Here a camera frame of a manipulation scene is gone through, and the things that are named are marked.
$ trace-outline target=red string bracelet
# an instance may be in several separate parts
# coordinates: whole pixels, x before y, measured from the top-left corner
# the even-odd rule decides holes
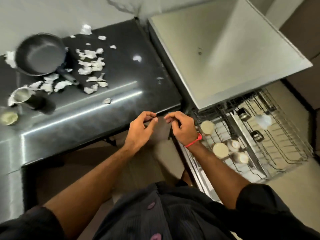
[[[198,138],[196,140],[194,140],[193,142],[191,142],[190,144],[185,145],[185,147],[187,148],[187,147],[191,146],[192,144],[194,144],[196,141],[199,141],[201,139],[202,139],[202,135],[200,133],[198,133]]]

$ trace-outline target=black countertop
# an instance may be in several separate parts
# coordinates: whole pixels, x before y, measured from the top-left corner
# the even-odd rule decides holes
[[[78,74],[81,66],[75,49],[103,48],[100,57],[106,63],[103,72],[109,86],[99,87],[90,95],[75,86],[67,86],[62,92],[45,95],[55,105],[53,113],[44,114],[19,105],[14,108],[19,112],[17,124],[0,127],[0,221],[17,216],[8,209],[14,205],[12,198],[5,194],[17,193],[22,188],[17,185],[21,175],[16,174],[23,165],[126,130],[142,111],[166,113],[180,108],[181,96],[135,20],[92,32],[92,35],[78,34],[76,38],[63,39],[73,61],[72,64],[68,62],[68,66],[73,68],[72,75],[77,80],[92,85],[85,81],[88,76]],[[106,40],[99,40],[99,35],[106,36]],[[141,62],[133,60],[134,56],[141,56]],[[3,60],[0,71],[0,106],[6,106],[8,96],[17,87],[37,81],[35,77],[16,72]],[[112,103],[103,104],[106,98],[112,98]],[[11,185],[10,177],[15,178],[15,185]]]

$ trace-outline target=frying pan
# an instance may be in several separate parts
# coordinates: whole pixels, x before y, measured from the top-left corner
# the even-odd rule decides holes
[[[62,40],[50,33],[32,35],[18,46],[15,55],[17,69],[29,76],[44,76],[57,72],[74,85],[79,82],[64,68],[66,48]]]

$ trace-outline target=hand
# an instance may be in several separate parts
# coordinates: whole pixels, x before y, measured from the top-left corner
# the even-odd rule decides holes
[[[147,143],[153,133],[153,128],[158,122],[158,118],[155,118],[156,116],[156,113],[144,111],[138,116],[138,118],[132,121],[123,147],[125,149],[133,150],[133,153],[140,150],[140,148]],[[146,121],[150,121],[147,128],[143,124]]]
[[[195,128],[195,122],[193,118],[180,111],[176,111],[167,114],[164,119],[167,123],[172,122],[171,126],[173,134],[184,146],[190,144],[198,138],[198,132]]]

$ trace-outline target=wire rack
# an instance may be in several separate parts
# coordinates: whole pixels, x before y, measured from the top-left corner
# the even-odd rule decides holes
[[[242,121],[239,118],[237,112],[241,108],[249,112],[249,120]],[[267,129],[263,129],[255,118],[263,114],[271,117],[272,124]],[[210,120],[215,124],[211,135],[202,133],[202,143],[209,150],[212,150],[215,143],[230,139],[239,141],[240,151],[249,156],[249,163],[234,163],[230,158],[224,162],[251,182],[270,180],[313,157],[310,144],[299,137],[295,126],[266,89],[250,92],[201,112],[193,110],[190,116],[194,118],[200,133],[199,125],[203,121]],[[259,131],[264,140],[255,141],[251,136],[253,131]],[[219,200],[201,166],[194,158],[193,160],[200,181],[210,192],[209,196],[213,200]]]

